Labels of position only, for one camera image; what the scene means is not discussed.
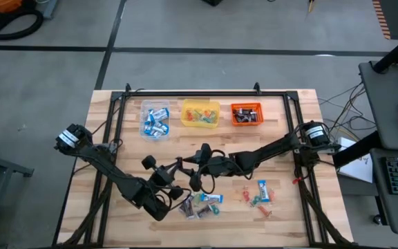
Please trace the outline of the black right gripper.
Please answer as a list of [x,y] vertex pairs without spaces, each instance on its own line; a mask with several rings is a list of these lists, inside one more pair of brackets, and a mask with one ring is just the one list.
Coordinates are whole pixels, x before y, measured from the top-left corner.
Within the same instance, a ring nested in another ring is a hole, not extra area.
[[225,156],[213,156],[214,150],[209,144],[203,143],[200,150],[197,150],[193,156],[183,158],[186,163],[193,163],[198,166],[198,170],[186,169],[184,172],[190,177],[190,187],[198,192],[202,188],[202,175],[210,175],[213,178],[226,176],[233,171],[234,164]]

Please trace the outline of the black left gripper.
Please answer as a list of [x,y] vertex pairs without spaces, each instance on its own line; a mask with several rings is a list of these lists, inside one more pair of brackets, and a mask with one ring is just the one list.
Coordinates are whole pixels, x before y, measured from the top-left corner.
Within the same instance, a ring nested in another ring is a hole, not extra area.
[[155,194],[160,191],[167,192],[167,196],[174,201],[184,194],[184,190],[180,186],[172,185],[175,179],[185,176],[184,170],[179,169],[179,167],[182,167],[181,157],[176,157],[176,161],[170,165],[157,166],[156,159],[147,156],[142,160],[142,165],[145,169],[153,170],[148,183]]

